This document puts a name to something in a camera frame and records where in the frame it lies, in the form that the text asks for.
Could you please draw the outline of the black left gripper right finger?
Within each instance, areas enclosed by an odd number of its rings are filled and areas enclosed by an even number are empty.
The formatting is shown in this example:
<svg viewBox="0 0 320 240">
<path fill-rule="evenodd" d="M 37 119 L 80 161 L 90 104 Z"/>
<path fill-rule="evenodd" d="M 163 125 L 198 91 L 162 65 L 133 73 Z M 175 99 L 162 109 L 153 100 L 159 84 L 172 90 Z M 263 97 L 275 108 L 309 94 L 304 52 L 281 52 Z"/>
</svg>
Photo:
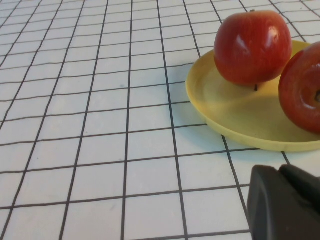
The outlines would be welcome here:
<svg viewBox="0 0 320 240">
<path fill-rule="evenodd" d="M 282 165 L 279 172 L 315 210 L 320 209 L 320 179 L 294 165 Z"/>
</svg>

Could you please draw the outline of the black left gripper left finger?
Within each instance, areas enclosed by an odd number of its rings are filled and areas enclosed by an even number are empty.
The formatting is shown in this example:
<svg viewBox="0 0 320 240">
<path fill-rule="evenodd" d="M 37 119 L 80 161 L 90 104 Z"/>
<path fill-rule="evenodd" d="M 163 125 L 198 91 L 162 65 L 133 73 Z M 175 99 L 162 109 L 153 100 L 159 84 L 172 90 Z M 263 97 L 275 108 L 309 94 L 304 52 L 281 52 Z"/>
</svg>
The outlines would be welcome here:
<svg viewBox="0 0 320 240">
<path fill-rule="evenodd" d="M 254 240 L 320 238 L 320 209 L 314 209 L 274 167 L 252 168 L 247 211 Z"/>
</svg>

